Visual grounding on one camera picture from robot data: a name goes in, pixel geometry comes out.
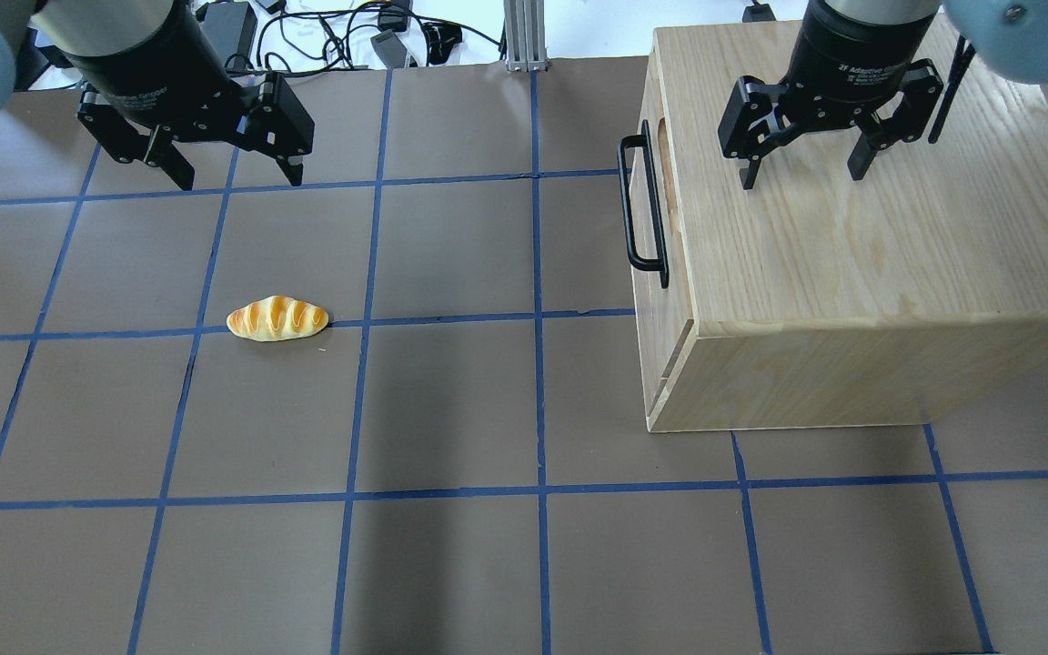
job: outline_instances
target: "black handle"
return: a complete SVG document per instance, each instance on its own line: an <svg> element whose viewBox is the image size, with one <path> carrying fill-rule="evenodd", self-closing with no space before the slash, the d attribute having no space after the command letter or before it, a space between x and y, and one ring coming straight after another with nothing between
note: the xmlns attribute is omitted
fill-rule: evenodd
<svg viewBox="0 0 1048 655"><path fill-rule="evenodd" d="M650 217L653 221L653 245L656 259L646 259L637 254L637 240L633 237L633 209L629 203L629 175L625 174L625 151L640 148L645 158L645 182L650 190ZM653 171L653 150L650 148L650 122L641 121L641 133L625 136L617 146L617 176L620 177L620 212L625 219L625 249L629 264L637 270L658 272L662 289L670 287L670 264L665 261L665 232L661 227L661 202L658 201L657 174Z"/></svg>

